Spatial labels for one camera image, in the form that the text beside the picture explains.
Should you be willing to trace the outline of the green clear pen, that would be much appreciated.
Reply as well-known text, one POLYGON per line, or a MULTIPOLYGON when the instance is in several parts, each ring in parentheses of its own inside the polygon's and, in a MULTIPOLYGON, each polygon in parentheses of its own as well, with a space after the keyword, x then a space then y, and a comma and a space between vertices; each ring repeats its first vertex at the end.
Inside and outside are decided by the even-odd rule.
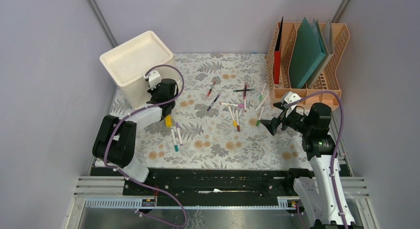
POLYGON ((233 92, 243 92, 244 89, 233 90, 233 92))

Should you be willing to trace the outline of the pink clear pen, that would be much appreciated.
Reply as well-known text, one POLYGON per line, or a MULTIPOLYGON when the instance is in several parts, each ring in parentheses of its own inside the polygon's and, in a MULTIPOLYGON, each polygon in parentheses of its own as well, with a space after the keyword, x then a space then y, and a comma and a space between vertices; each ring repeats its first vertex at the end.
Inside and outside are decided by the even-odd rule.
POLYGON ((247 91, 247 83, 245 83, 245 86, 244 86, 243 100, 246 98, 246 91, 247 91))

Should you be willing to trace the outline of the cream drawer unit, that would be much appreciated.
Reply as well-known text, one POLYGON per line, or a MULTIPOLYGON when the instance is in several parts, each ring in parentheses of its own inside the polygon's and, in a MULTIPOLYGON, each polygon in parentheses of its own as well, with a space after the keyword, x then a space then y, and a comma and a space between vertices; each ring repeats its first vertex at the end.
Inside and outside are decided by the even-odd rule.
POLYGON ((133 109, 150 100, 144 76, 160 64, 176 66, 174 54, 153 32, 146 31, 100 56, 100 61, 133 109))

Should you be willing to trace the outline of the purple clear pen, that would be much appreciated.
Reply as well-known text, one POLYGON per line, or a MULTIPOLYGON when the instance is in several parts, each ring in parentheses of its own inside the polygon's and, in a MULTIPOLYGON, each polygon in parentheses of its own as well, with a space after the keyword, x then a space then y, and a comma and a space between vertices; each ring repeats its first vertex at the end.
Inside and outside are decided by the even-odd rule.
POLYGON ((218 94, 216 97, 215 97, 215 99, 211 102, 211 104, 208 106, 208 108, 207 108, 207 111, 209 111, 213 106, 214 106, 214 104, 216 103, 216 101, 218 100, 218 98, 220 97, 220 94, 218 94))

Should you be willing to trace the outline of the orange clear pen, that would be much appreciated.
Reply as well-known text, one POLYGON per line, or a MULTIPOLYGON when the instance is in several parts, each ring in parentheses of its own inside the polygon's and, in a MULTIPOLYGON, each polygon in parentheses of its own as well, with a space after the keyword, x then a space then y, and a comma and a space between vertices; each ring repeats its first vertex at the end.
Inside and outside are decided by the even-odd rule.
POLYGON ((210 87, 210 89, 209 89, 209 91, 208 91, 208 92, 207 92, 207 94, 206 94, 206 98, 208 98, 208 97, 210 96, 210 94, 211 94, 211 92, 212 92, 212 90, 213 90, 213 88, 214 88, 215 84, 216 84, 216 82, 215 82, 215 81, 213 81, 213 82, 212 82, 212 85, 211 85, 211 87, 210 87))

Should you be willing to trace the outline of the red file folder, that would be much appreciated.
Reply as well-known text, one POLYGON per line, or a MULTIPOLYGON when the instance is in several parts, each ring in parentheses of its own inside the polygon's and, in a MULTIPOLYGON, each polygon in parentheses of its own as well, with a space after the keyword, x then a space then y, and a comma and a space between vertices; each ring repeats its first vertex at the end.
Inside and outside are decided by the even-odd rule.
POLYGON ((275 48, 274 48, 273 82, 275 85, 279 85, 279 78, 280 78, 282 26, 283 26, 283 17, 281 18, 281 21, 278 24, 278 34, 276 37, 276 43, 275 43, 275 48))

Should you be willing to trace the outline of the teal file folder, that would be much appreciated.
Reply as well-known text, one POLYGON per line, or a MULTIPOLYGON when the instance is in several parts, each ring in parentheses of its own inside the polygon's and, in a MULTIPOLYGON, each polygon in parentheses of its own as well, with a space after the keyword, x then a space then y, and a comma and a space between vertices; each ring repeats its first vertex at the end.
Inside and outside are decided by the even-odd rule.
POLYGON ((317 37, 311 23, 304 18, 297 30, 297 37, 289 67, 289 79, 291 88, 301 89, 318 62, 322 59, 317 37))

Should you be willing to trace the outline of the beige file folder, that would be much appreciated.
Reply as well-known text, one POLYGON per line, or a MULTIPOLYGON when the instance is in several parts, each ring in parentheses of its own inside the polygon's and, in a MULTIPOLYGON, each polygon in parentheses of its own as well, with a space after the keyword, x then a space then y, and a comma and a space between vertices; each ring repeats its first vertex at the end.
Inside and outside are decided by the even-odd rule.
POLYGON ((327 64, 329 63, 329 61, 335 53, 335 44, 333 41, 333 29, 331 20, 329 19, 328 22, 325 23, 324 27, 322 28, 320 26, 319 21, 313 19, 311 23, 311 28, 313 29, 315 36, 317 37, 322 59, 318 62, 316 69, 306 81, 306 84, 309 88, 313 88, 315 86, 316 80, 324 71, 327 64))

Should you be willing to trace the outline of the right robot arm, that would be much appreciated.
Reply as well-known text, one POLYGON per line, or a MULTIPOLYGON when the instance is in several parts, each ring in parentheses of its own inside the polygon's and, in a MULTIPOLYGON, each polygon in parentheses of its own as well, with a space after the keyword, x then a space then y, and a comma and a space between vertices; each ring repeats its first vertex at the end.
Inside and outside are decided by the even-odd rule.
POLYGON ((290 195, 300 197, 301 206, 308 215, 313 229, 356 229, 339 177, 335 142, 328 134, 331 108, 323 103, 312 105, 308 115, 302 115, 278 102, 282 110, 278 117, 261 120, 274 135, 277 128, 291 128, 302 135, 302 147, 312 170, 290 168, 282 188, 290 195))

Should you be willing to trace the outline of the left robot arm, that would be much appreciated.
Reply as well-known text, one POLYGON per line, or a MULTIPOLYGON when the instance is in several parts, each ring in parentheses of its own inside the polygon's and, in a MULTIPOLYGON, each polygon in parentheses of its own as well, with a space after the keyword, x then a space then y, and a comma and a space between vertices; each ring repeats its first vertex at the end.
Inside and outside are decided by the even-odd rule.
POLYGON ((143 195, 152 192, 154 182, 148 178, 149 169, 135 157, 136 134, 138 130, 165 119, 171 114, 175 102, 162 103, 174 98, 178 94, 175 80, 164 78, 153 90, 148 90, 151 99, 147 102, 146 110, 136 114, 131 120, 125 120, 118 128, 117 139, 113 139, 107 154, 107 163, 122 170, 124 174, 135 180, 135 189, 143 195))

